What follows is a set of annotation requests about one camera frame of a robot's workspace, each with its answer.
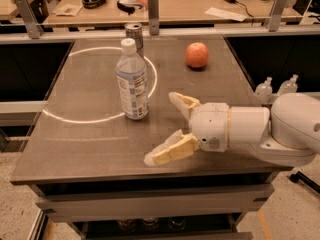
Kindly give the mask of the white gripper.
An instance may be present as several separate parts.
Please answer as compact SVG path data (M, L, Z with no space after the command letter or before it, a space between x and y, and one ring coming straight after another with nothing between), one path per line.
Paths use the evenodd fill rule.
M229 106L226 103L201 105L198 99L177 92L170 92L169 100L189 121L191 133L184 134L181 129L174 132L145 155L147 166L160 166L187 158L199 148L207 152L224 152L227 149Z

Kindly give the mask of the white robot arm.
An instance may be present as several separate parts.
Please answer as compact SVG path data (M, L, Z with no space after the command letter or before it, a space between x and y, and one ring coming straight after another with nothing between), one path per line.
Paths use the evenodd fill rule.
M160 166L206 152L239 152L259 160L300 166L320 153L320 100L301 93L277 97L272 106L231 107L200 103L177 92L170 102L188 121L188 134L174 132L145 155L148 166Z

